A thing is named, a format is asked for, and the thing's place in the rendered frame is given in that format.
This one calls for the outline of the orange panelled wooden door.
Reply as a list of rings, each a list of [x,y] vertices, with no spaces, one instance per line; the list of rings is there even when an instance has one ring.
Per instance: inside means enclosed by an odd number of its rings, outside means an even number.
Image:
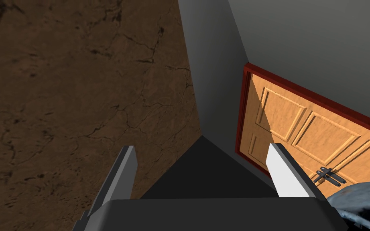
[[[308,177],[331,168],[346,182],[316,186],[329,197],[341,188],[370,182],[370,130],[259,76],[248,75],[249,92],[239,151],[267,170],[271,143],[281,143]]]

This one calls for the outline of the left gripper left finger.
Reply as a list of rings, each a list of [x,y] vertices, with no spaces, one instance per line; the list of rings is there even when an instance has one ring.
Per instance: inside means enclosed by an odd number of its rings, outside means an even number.
[[[137,168],[135,147],[123,146],[87,216],[93,215],[110,200],[130,199]]]

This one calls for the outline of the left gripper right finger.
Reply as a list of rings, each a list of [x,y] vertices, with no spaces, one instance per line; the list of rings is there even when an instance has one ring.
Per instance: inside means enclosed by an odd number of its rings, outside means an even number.
[[[271,143],[266,166],[279,197],[326,198],[280,143]]]

